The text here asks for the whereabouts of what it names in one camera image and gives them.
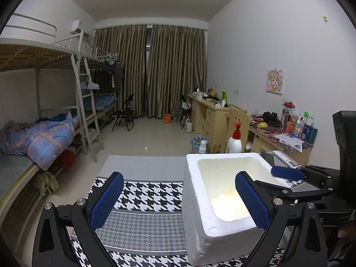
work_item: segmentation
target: plaid blanket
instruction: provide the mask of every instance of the plaid blanket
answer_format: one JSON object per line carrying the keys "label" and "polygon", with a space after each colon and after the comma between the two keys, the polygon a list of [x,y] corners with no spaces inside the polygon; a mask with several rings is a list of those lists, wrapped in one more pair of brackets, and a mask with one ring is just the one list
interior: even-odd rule
{"label": "plaid blanket", "polygon": [[41,169],[47,170],[71,144],[74,120],[69,113],[62,122],[8,122],[0,130],[0,149],[14,156],[28,155]]}
{"label": "plaid blanket", "polygon": [[[95,94],[94,95],[94,105],[96,111],[104,111],[105,108],[113,105],[117,98],[112,94]],[[84,110],[86,112],[92,112],[93,108],[91,106],[91,97],[85,97],[83,99]]]}

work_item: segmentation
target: air conditioner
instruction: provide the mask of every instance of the air conditioner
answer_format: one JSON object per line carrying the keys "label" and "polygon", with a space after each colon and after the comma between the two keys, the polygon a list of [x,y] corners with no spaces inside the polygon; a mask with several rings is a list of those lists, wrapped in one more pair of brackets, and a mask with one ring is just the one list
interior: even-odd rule
{"label": "air conditioner", "polygon": [[[73,21],[71,33],[74,35],[74,34],[80,33],[81,30],[83,30],[83,28],[81,26],[81,21],[80,20]],[[87,38],[90,37],[90,35],[88,33],[86,33],[85,31],[84,31],[84,36]]]}

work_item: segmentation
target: upper bunk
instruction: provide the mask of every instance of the upper bunk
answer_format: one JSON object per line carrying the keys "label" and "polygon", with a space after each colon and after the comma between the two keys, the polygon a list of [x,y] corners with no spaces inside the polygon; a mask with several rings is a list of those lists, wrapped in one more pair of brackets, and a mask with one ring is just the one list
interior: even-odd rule
{"label": "upper bunk", "polygon": [[[56,26],[49,24],[45,21],[14,13],[14,16],[23,17],[26,19],[34,20],[45,24],[54,29],[53,33],[49,31],[40,31],[35,28],[27,28],[18,25],[6,25],[6,27],[25,29],[37,33],[42,33],[47,36],[51,36],[54,39],[53,44],[43,43],[38,41],[17,39],[17,38],[0,38],[0,72],[20,69],[73,69],[71,55],[76,57],[86,57],[88,66],[90,69],[100,68],[104,62],[103,56],[100,57],[98,49],[95,51],[95,56],[88,55],[85,51],[81,50],[83,39],[85,39],[84,30],[80,33],[76,33],[67,38],[57,40],[57,28]],[[73,39],[78,39],[78,49],[71,49]],[[64,41],[70,41],[69,48],[61,47]]]}

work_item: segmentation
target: white wall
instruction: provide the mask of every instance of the white wall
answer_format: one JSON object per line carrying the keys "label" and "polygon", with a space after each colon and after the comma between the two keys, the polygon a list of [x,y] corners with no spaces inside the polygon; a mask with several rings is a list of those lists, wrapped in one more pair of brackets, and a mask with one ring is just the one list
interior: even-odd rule
{"label": "white wall", "polygon": [[356,110],[355,57],[356,30],[336,0],[232,0],[209,22],[207,86],[280,117],[282,97],[265,84],[267,69],[283,69],[283,97],[319,129],[309,163],[339,168],[332,114]]}
{"label": "white wall", "polygon": [[[90,34],[93,34],[95,25],[94,19],[72,0],[24,0],[15,12],[55,25],[58,28],[58,39],[70,36],[74,20],[81,20],[84,29]],[[43,27],[38,22],[31,22],[19,17],[12,17],[8,24],[52,31],[50,27]],[[7,27],[1,37],[53,42],[52,37],[43,34]],[[0,73],[0,128],[9,120],[33,122],[38,119],[35,83],[34,70]],[[72,70],[42,70],[40,73],[40,98],[42,108],[75,105],[74,72]]]}
{"label": "white wall", "polygon": [[205,35],[205,45],[208,45],[208,26],[209,23],[201,20],[194,20],[188,18],[164,18],[164,17],[122,17],[122,18],[112,18],[106,20],[100,20],[95,23],[95,29],[106,28],[111,26],[119,25],[131,25],[131,24],[147,24],[149,26],[153,24],[164,24],[164,25],[177,25],[185,26],[199,29],[206,29],[204,31]]}

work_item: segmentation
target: canvas painting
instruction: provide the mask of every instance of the canvas painting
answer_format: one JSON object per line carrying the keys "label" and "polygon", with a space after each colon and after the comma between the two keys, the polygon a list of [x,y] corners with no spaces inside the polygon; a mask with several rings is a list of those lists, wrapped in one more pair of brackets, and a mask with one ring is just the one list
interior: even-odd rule
{"label": "canvas painting", "polygon": [[277,93],[277,94],[282,94],[283,79],[284,79],[284,71],[283,70],[278,70],[278,69],[268,70],[266,91]]}

